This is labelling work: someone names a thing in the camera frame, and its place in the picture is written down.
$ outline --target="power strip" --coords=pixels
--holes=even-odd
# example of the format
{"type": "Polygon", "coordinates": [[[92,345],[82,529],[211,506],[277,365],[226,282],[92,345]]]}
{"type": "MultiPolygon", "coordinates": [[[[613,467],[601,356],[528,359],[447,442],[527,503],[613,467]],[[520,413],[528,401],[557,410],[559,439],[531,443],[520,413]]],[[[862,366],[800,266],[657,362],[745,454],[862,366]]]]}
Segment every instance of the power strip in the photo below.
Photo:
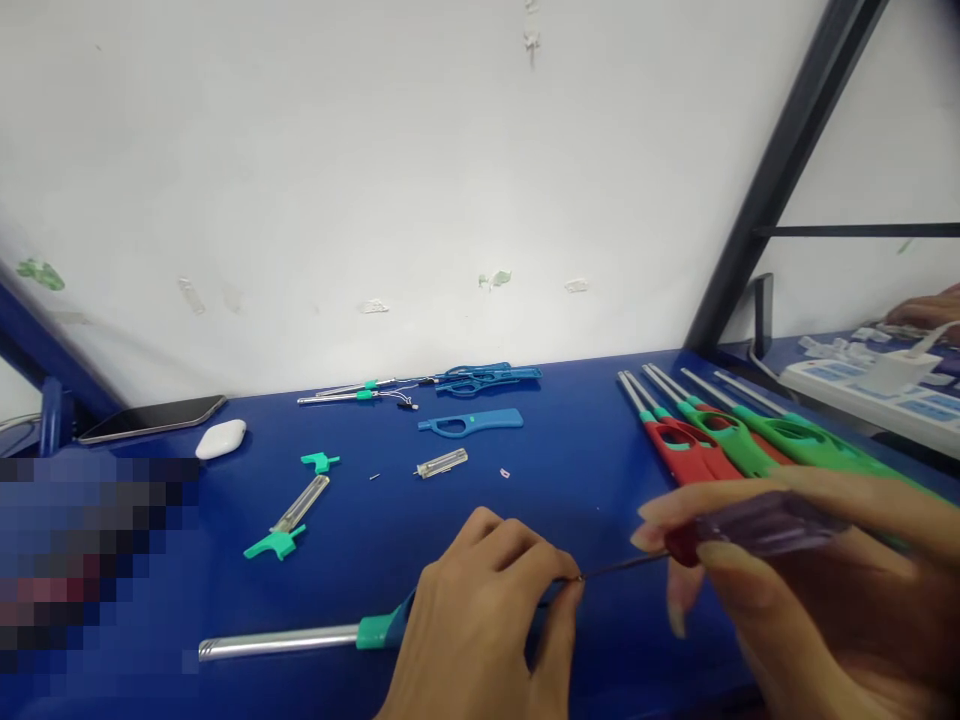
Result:
{"type": "Polygon", "coordinates": [[[839,360],[808,360],[788,366],[780,382],[960,460],[960,399],[919,386],[897,395],[869,392],[857,387],[864,372],[839,360]]]}

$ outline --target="white wall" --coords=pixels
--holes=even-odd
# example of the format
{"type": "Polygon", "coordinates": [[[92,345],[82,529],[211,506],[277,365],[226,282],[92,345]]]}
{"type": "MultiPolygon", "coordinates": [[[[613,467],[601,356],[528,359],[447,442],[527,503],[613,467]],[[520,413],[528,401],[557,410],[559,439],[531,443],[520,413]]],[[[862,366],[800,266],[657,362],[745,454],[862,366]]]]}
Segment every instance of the white wall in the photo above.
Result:
{"type": "Polygon", "coordinates": [[[133,403],[677,346],[824,2],[540,3],[7,0],[0,260],[133,403]]]}
{"type": "MultiPolygon", "coordinates": [[[[960,17],[946,0],[891,0],[782,225],[960,220],[960,17]]],[[[883,317],[960,282],[960,240],[774,238],[774,334],[883,317]]],[[[726,339],[752,337],[752,308],[726,339]]]]}
{"type": "Polygon", "coordinates": [[[40,391],[0,358],[0,423],[40,412],[40,391]]]}

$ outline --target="black metal frame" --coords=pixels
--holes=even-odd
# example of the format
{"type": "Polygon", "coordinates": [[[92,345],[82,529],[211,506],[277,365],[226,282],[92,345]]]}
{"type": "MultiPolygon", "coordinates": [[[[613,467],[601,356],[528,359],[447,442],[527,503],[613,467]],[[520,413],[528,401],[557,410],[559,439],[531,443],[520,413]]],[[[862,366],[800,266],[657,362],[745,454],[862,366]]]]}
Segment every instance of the black metal frame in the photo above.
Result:
{"type": "Polygon", "coordinates": [[[830,0],[707,285],[684,347],[717,344],[771,237],[960,237],[960,223],[777,227],[887,0],[830,0]]]}

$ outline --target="hand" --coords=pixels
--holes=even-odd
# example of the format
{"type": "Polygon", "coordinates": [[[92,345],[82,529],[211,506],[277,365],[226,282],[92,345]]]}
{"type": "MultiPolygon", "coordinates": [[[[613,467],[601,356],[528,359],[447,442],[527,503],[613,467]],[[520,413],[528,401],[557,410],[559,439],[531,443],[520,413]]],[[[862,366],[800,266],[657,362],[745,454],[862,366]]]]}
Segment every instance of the hand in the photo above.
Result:
{"type": "Polygon", "coordinates": [[[537,604],[580,569],[518,520],[478,508],[420,576],[380,720],[566,718],[576,611],[573,580],[550,606],[531,673],[524,646],[537,604]]]}
{"type": "MultiPolygon", "coordinates": [[[[960,284],[939,295],[911,298],[887,313],[886,322],[894,325],[913,325],[932,330],[948,322],[960,320],[960,284]]],[[[950,342],[960,344],[960,327],[947,330],[950,342]]]]}
{"type": "Polygon", "coordinates": [[[955,717],[960,509],[949,503],[896,479],[783,467],[768,479],[698,483],[650,501],[634,544],[655,552],[665,532],[697,515],[783,489],[911,550],[900,555],[856,527],[768,562],[704,543],[701,568],[671,567],[674,628],[678,616],[682,635],[705,568],[774,717],[955,717]]]}

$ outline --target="wire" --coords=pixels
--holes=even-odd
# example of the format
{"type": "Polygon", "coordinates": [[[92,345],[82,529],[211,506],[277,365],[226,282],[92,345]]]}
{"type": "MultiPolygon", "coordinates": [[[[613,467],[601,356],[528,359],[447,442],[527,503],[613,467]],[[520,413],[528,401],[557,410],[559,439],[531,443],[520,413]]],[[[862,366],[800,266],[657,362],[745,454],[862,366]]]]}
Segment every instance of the wire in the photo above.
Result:
{"type": "Polygon", "coordinates": [[[907,357],[918,358],[934,346],[937,340],[950,328],[960,325],[960,320],[944,323],[940,327],[931,330],[923,340],[918,342],[912,348],[907,350],[907,357]]]}
{"type": "Polygon", "coordinates": [[[756,349],[755,349],[755,348],[756,348],[756,344],[757,344],[757,340],[756,340],[756,338],[754,338],[753,340],[750,341],[750,347],[747,348],[747,357],[750,358],[750,362],[752,362],[752,363],[757,367],[757,369],[760,370],[764,375],[766,375],[767,377],[769,377],[769,378],[770,378],[771,380],[773,380],[777,385],[779,385],[779,386],[782,387],[784,390],[786,390],[787,395],[790,396],[790,399],[793,400],[795,403],[797,403],[797,405],[799,405],[799,404],[800,404],[800,398],[797,397],[797,394],[796,394],[793,390],[791,390],[790,388],[786,387],[783,383],[781,383],[781,382],[780,382],[780,376],[777,375],[773,370],[771,370],[770,368],[768,368],[768,367],[763,363],[763,361],[760,360],[760,358],[757,357],[757,353],[756,353],[756,349]]]}
{"type": "Polygon", "coordinates": [[[12,443],[9,443],[9,444],[7,444],[6,442],[4,443],[4,444],[6,445],[6,450],[5,450],[5,452],[6,452],[6,451],[9,451],[9,450],[12,450],[13,448],[17,447],[17,445],[19,445],[19,444],[22,443],[24,440],[26,440],[28,437],[30,437],[30,435],[33,434],[33,431],[34,431],[34,429],[36,428],[36,424],[40,421],[40,416],[39,416],[39,415],[36,415],[36,416],[33,416],[33,417],[24,415],[23,417],[24,417],[24,418],[29,418],[29,419],[17,420],[16,422],[12,422],[12,421],[8,420],[7,422],[5,422],[5,423],[3,423],[2,425],[0,425],[0,434],[3,434],[3,433],[6,432],[7,430],[12,430],[13,428],[17,427],[18,425],[29,425],[29,426],[30,426],[30,427],[27,428],[27,432],[26,432],[26,433],[24,433],[23,435],[21,435],[20,437],[18,437],[18,438],[17,438],[16,440],[14,440],[12,443]]]}
{"type": "Polygon", "coordinates": [[[34,423],[40,419],[40,413],[30,413],[28,415],[17,415],[16,417],[7,418],[6,420],[0,422],[0,433],[4,430],[9,430],[14,428],[17,425],[24,425],[26,423],[34,423]]]}

